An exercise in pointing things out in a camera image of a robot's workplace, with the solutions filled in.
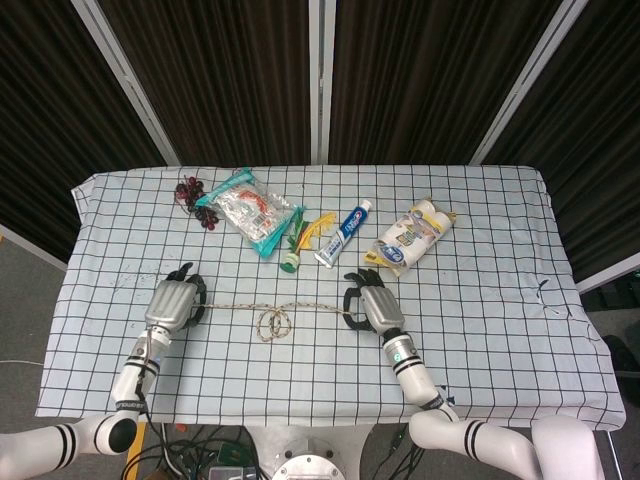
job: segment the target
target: white food package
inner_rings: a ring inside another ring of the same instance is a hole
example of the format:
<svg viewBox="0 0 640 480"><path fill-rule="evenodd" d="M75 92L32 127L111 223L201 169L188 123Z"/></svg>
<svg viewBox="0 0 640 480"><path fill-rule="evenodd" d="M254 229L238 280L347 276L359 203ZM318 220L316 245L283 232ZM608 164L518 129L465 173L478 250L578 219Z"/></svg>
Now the white food package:
<svg viewBox="0 0 640 480"><path fill-rule="evenodd" d="M439 210L430 198L420 200L373 243L364 260L388 267L399 277L451 228L455 219L455 213Z"/></svg>

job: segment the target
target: grid pattern tablecloth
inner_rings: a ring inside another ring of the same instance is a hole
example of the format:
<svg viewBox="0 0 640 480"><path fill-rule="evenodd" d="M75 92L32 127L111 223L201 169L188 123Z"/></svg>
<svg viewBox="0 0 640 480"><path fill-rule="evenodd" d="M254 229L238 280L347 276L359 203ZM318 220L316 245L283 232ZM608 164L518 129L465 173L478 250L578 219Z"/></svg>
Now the grid pattern tablecloth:
<svg viewBox="0 0 640 480"><path fill-rule="evenodd" d="M619 428L624 409L608 350L585 315L550 198L523 167L324 166L257 168L270 189L307 207L306 218L362 199L374 207L332 270L303 252L297 275L278 268L286 251L259 260L226 222L207 232L173 200L183 175L216 184L231 171L141 169L95 175L74 190L82 228L60 292L38 415L112 411L109 391L156 284L192 261L212 303L304 301L340 306L345 273L371 242L425 196L458 214L398 281L399 299L432 378L461 417L526 426L567 414ZM380 339L327 312L296 312L292 333L262 343L255 313L207 311L181 332L148 402L158 420L339 425L406 420Z"/></svg>

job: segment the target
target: snack bag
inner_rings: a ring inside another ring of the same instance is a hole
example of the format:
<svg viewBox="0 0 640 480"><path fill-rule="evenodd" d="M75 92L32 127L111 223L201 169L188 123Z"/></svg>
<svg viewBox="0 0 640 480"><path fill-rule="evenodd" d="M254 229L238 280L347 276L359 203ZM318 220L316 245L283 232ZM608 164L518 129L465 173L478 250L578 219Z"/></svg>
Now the snack bag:
<svg viewBox="0 0 640 480"><path fill-rule="evenodd" d="M261 257L268 257L280 241L291 218L301 207L269 192L244 168L196 202L222 213L251 242Z"/></svg>
<svg viewBox="0 0 640 480"><path fill-rule="evenodd" d="M431 203L430 198L425 198L374 242L364 260L388 267L399 277L451 228L455 220L455 213L443 212Z"/></svg>

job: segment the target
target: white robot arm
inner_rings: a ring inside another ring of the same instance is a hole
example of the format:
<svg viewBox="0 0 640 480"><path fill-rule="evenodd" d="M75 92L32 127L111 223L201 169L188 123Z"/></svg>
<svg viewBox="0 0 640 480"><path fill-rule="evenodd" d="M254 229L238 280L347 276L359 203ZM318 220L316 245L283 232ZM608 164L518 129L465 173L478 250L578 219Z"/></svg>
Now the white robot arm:
<svg viewBox="0 0 640 480"><path fill-rule="evenodd" d="M402 331L404 316L391 291L373 270L345 276L358 288L345 294L360 297L367 320L345 321L355 330L372 330L385 340L383 349L405 398L423 411L409 422L413 442L424 449L442 449L493 465L525 480L602 480L604 474L593 433L575 418L552 416L533 423L532 444L523 435L479 420L460 421L442 399L413 345Z"/></svg>
<svg viewBox="0 0 640 480"><path fill-rule="evenodd" d="M140 335L118 375L111 397L116 413L94 415L22 433L0 435L0 480L19 480L70 465L81 453L118 455L129 449L137 420L146 410L145 396L160 371L172 335L197 323L204 309L189 317L194 297L205 303L206 287L199 275L188 280L185 264L158 285L145 314L147 329Z"/></svg>

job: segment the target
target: grapes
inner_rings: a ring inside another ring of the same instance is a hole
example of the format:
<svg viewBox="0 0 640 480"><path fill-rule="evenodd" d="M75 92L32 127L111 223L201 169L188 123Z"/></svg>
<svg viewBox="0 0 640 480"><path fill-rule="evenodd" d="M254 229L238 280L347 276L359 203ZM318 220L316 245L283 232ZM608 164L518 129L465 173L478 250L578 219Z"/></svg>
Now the grapes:
<svg viewBox="0 0 640 480"><path fill-rule="evenodd" d="M176 200L182 200L189 213L193 213L202 228L215 230L220 221L216 212L209 207L197 207L196 201L204 197L204 183L196 177L185 177L184 182L178 183L175 190Z"/></svg>

